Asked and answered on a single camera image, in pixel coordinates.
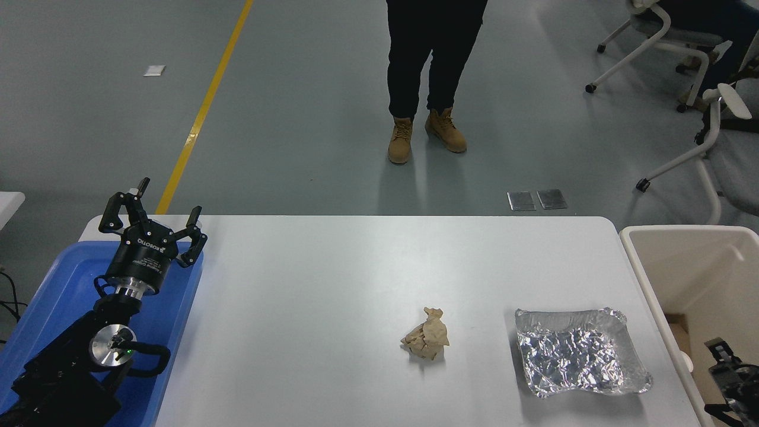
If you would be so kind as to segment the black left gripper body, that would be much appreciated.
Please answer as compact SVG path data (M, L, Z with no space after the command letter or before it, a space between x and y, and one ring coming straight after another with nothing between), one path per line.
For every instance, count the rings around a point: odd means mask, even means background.
M178 256L173 230L159 222L138 222L122 234L111 265L107 286L114 294L156 295L160 293L171 262Z

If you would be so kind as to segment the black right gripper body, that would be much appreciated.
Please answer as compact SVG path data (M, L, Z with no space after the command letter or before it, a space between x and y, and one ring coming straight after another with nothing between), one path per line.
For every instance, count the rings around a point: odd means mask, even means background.
M729 415L738 419L738 426L758 425L758 367L743 363L737 369L711 371L719 392L732 409Z

